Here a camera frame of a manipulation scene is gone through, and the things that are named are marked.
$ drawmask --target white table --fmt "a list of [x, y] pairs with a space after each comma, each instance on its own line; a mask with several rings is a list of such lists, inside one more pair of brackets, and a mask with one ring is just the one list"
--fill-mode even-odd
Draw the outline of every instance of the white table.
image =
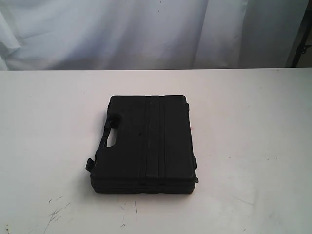
[[[93, 191], [109, 98], [138, 94], [187, 97], [191, 195]], [[311, 233], [312, 69], [0, 72], [0, 110], [1, 233]]]

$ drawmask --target black plastic case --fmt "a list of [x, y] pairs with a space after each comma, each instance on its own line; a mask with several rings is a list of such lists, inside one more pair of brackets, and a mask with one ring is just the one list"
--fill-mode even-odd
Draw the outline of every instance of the black plastic case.
[[[198, 183], [184, 96], [112, 96], [95, 161], [98, 193], [190, 194]], [[106, 147], [111, 128], [116, 143]]]

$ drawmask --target white curtain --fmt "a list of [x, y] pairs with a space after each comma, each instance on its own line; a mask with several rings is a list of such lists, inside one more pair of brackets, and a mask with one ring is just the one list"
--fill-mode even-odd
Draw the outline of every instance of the white curtain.
[[283, 67], [308, 0], [0, 0], [0, 69]]

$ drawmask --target white fabric backdrop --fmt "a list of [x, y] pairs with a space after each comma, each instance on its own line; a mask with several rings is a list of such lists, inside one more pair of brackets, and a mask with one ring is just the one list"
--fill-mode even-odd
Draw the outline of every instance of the white fabric backdrop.
[[308, 0], [0, 0], [0, 69], [284, 66]]

